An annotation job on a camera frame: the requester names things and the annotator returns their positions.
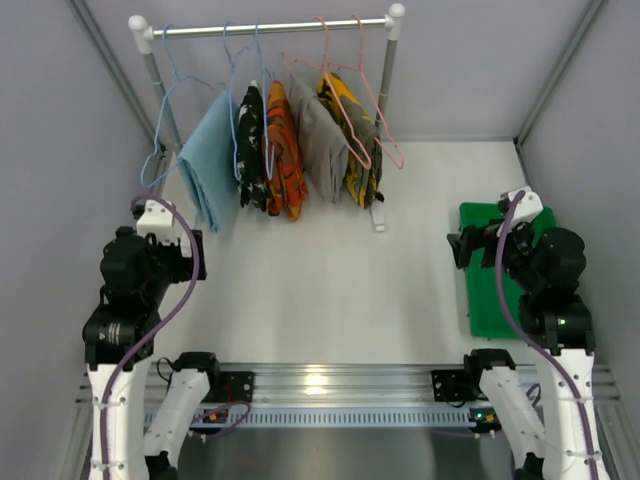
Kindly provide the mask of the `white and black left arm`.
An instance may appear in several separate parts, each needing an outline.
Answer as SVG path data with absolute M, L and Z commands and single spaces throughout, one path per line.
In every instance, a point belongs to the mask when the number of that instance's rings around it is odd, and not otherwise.
M 198 405 L 221 385 L 210 352 L 184 352 L 173 363 L 166 396 L 148 433 L 143 431 L 152 331 L 172 284 L 203 280 L 202 233 L 191 231 L 196 257 L 157 235 L 121 227 L 103 250 L 99 304 L 83 327 L 85 364 L 92 391 L 93 479 L 175 479 L 178 457 Z

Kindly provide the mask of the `yellow camouflage trousers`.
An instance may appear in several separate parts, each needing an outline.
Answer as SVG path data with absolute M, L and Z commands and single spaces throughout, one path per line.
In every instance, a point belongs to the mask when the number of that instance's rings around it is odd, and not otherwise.
M 343 185 L 363 209 L 383 202 L 379 189 L 383 153 L 379 132 L 370 116 L 336 73 L 330 72 L 319 80 L 316 94 L 348 142 Z

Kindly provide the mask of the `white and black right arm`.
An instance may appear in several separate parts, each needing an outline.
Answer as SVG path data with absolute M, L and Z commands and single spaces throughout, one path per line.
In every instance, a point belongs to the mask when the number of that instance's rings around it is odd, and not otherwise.
M 496 290 L 510 277 L 521 288 L 518 313 L 500 308 L 514 333 L 534 352 L 542 406 L 534 407 L 516 379 L 504 349 L 478 349 L 465 357 L 467 377 L 497 414 L 516 462 L 518 479 L 606 479 L 593 398 L 595 335 L 592 316 L 579 296 L 586 267 L 582 238 L 565 228 L 541 235 L 529 222 L 508 230 L 501 221 L 468 226 L 448 235 L 457 268 L 483 253 Z

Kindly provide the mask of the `pink wire hanger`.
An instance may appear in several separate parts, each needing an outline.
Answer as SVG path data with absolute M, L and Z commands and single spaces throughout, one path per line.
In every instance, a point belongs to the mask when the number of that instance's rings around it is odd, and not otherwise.
M 389 7 L 388 13 L 385 15 L 385 29 L 388 32 L 387 43 L 385 49 L 384 56 L 384 64 L 381 75 L 381 82 L 379 87 L 379 93 L 377 96 L 374 95 L 373 90 L 368 81 L 367 75 L 364 70 L 364 44 L 365 44 L 365 34 L 364 34 L 364 21 L 356 14 L 353 15 L 355 19 L 359 32 L 360 32 L 360 47 L 359 47 L 359 57 L 358 64 L 356 66 L 339 64 L 335 62 L 330 62 L 328 60 L 328 47 L 326 47 L 326 51 L 323 54 L 323 68 L 328 71 L 330 67 L 335 68 L 336 70 L 351 70 L 357 71 L 360 74 L 361 80 L 366 88 L 369 97 L 375 101 L 376 107 L 376 117 L 374 125 L 377 129 L 383 128 L 386 139 L 391 142 L 391 145 L 395 149 L 396 153 L 393 154 L 383 143 L 381 140 L 378 141 L 381 149 L 386 153 L 388 158 L 393 162 L 398 170 L 402 170 L 405 166 L 405 157 L 400 149 L 398 142 L 394 139 L 389 129 L 389 125 L 385 118 L 386 107 L 388 103 L 388 96 L 391 86 L 392 74 L 394 69 L 394 63 L 396 58 L 396 50 L 398 41 L 401 36 L 402 26 L 404 22 L 404 17 L 406 15 L 405 7 L 400 3 L 394 3 Z

